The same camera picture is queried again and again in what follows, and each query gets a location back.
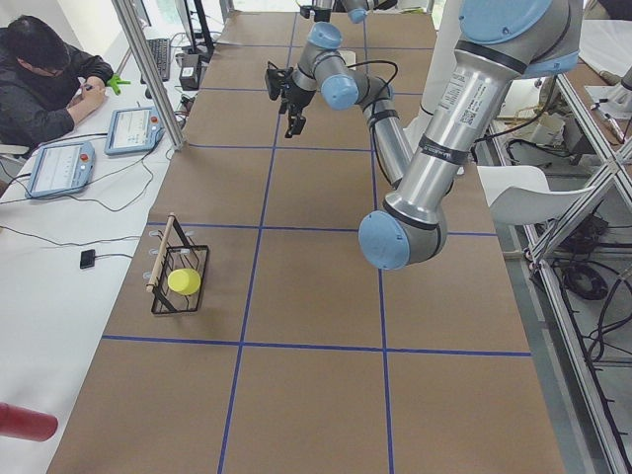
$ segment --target yellow object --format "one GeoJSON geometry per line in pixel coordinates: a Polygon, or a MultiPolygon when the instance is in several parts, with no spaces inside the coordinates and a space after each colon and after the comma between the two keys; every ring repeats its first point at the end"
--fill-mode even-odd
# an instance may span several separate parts
{"type": "Polygon", "coordinates": [[[189,296],[199,290],[201,278],[194,269],[173,270],[167,278],[167,285],[183,296],[189,296]]]}

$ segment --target tablet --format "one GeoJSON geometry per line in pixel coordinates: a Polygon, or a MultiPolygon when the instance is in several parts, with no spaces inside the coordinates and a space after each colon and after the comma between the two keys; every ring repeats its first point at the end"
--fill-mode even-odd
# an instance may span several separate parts
{"type": "Polygon", "coordinates": [[[81,191],[92,175],[95,149],[92,143],[62,143],[45,145],[39,150],[27,198],[69,195],[81,191]]]}
{"type": "Polygon", "coordinates": [[[106,138],[106,154],[117,156],[150,151],[164,131],[155,107],[114,111],[106,138]]]}

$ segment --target black keyboard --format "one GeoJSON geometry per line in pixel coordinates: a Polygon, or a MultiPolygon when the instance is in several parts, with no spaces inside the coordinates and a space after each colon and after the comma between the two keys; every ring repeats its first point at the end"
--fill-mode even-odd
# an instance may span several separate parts
{"type": "Polygon", "coordinates": [[[148,39],[147,44],[158,66],[160,78],[168,81],[171,72],[171,41],[168,38],[156,38],[148,39]]]}

